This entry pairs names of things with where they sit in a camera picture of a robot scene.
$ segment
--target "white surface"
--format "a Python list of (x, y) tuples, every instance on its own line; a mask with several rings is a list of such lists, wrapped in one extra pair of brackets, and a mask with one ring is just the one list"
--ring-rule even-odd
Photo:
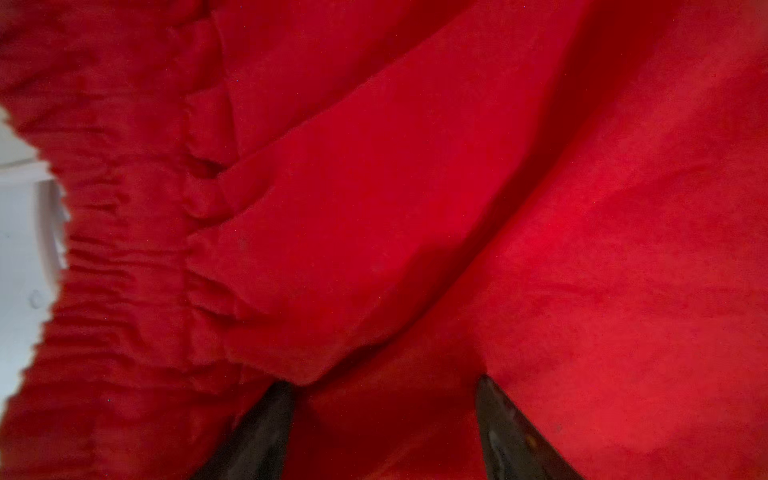
[[(0, 121), (0, 164), (34, 156)], [(53, 300), (38, 255), (34, 193), (34, 184), (0, 187), (0, 410), (18, 388)]]

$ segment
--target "red dress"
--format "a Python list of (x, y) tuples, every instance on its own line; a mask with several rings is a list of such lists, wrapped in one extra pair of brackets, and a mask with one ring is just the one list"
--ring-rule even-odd
[(768, 8), (36, 0), (0, 101), (71, 212), (8, 479), (484, 478), (488, 372), (586, 478), (768, 474)]

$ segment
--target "white wall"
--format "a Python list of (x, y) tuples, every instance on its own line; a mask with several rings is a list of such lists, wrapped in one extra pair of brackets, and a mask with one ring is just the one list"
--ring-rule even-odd
[[(0, 163), (34, 156), (0, 120)], [(34, 192), (32, 184), (0, 186), (0, 409), (18, 388), (53, 300), (35, 241)]]

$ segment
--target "red fabric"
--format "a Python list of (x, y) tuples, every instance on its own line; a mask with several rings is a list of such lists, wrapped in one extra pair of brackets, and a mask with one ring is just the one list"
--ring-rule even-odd
[(768, 475), (762, 2), (16, 2), (72, 214), (2, 477), (484, 478), (489, 372), (586, 478)]

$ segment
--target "red skirt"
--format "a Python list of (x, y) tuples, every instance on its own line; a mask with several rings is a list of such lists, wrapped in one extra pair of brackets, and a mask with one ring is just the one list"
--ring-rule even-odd
[(5, 2), (71, 222), (2, 477), (189, 478), (285, 379), (284, 478), (480, 479), (487, 372), (586, 478), (764, 478), (768, 8), (704, 3)]

